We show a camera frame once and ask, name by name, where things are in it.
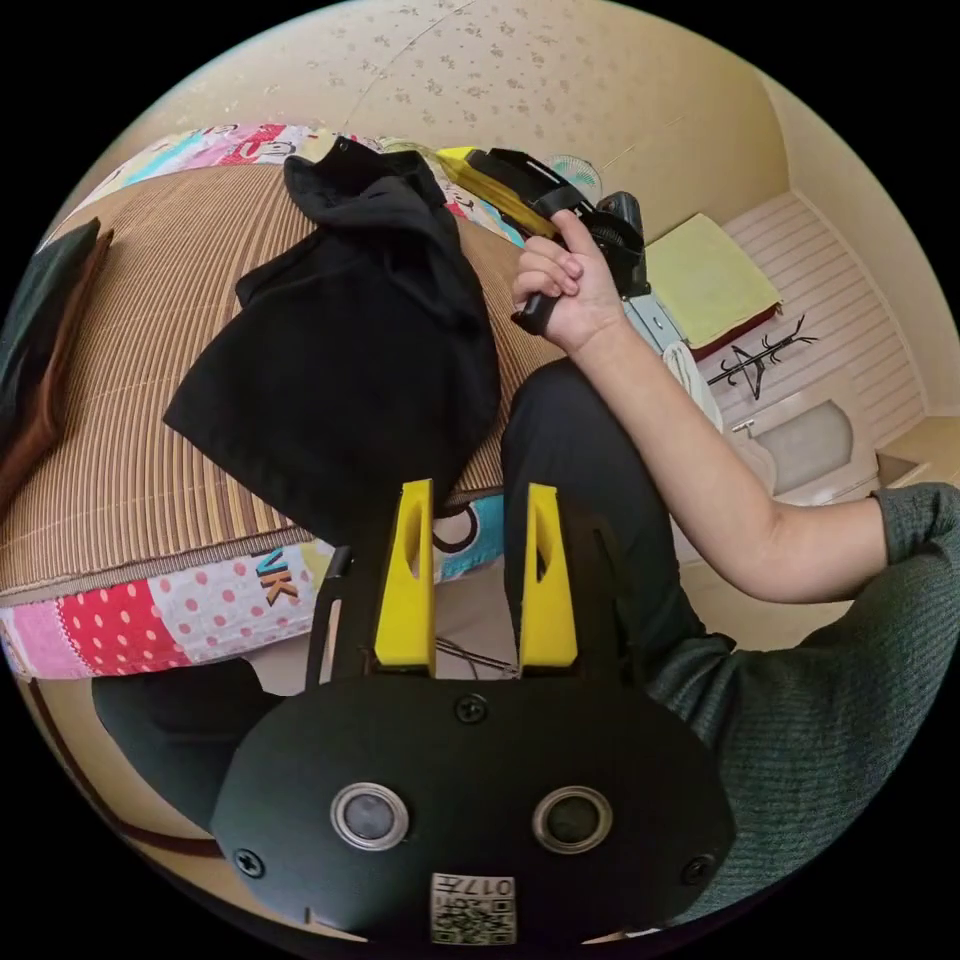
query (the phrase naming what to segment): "screw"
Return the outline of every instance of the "screw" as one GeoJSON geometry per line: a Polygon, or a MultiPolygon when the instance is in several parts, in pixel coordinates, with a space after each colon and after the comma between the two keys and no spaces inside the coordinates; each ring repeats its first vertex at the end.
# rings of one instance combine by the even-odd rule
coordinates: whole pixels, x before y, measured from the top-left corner
{"type": "Polygon", "coordinates": [[[680,880],[688,887],[695,887],[703,883],[713,872],[716,861],[710,854],[704,854],[701,857],[694,857],[680,874],[680,880]]]}
{"type": "Polygon", "coordinates": [[[266,873],[263,861],[252,850],[237,850],[233,855],[237,869],[251,880],[259,880],[266,873]]]}
{"type": "Polygon", "coordinates": [[[480,723],[487,716],[487,702],[475,693],[468,693],[454,704],[453,712],[461,723],[480,723]]]}

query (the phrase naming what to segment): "bamboo mat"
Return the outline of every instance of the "bamboo mat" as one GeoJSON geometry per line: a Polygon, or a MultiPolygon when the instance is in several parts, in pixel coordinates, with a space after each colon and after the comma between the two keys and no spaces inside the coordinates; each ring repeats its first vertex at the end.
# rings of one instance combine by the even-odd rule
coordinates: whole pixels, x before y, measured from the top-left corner
{"type": "MultiPolygon", "coordinates": [[[[195,358],[238,311],[237,279],[306,236],[282,168],[216,167],[157,177],[90,204],[54,232],[99,217],[111,245],[78,334],[63,442],[0,527],[0,596],[182,558],[188,567],[264,535],[312,539],[161,422],[195,358]]],[[[519,248],[457,220],[483,285],[500,356],[497,425],[457,485],[462,501],[501,483],[500,436],[517,387],[560,352],[511,321],[519,248]]]]}

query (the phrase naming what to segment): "knee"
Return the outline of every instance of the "knee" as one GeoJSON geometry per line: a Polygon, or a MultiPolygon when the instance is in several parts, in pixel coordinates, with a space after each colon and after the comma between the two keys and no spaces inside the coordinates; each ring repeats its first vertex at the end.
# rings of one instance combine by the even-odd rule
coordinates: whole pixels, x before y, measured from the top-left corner
{"type": "Polygon", "coordinates": [[[569,357],[535,370],[513,398],[511,418],[530,410],[569,411],[594,405],[599,398],[569,357]]]}
{"type": "Polygon", "coordinates": [[[138,680],[140,677],[94,677],[90,688],[93,709],[104,730],[111,736],[131,725],[142,711],[138,680]]]}

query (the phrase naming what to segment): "fisheye image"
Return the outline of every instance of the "fisheye image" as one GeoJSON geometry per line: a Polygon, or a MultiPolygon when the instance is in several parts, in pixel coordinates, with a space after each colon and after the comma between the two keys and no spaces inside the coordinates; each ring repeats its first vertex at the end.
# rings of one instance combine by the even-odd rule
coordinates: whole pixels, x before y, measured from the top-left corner
{"type": "Polygon", "coordinates": [[[858,820],[960,640],[960,336],[798,96],[353,0],[103,148],[4,305],[0,640],[144,871],[304,956],[653,956],[858,820]]]}

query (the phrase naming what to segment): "white cabinet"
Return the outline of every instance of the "white cabinet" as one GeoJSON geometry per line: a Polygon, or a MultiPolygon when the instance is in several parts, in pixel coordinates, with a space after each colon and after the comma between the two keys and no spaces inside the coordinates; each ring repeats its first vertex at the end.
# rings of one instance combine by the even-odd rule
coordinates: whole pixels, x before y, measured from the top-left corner
{"type": "Polygon", "coordinates": [[[728,438],[783,503],[839,503],[879,485],[869,426],[843,369],[735,424],[728,438]]]}

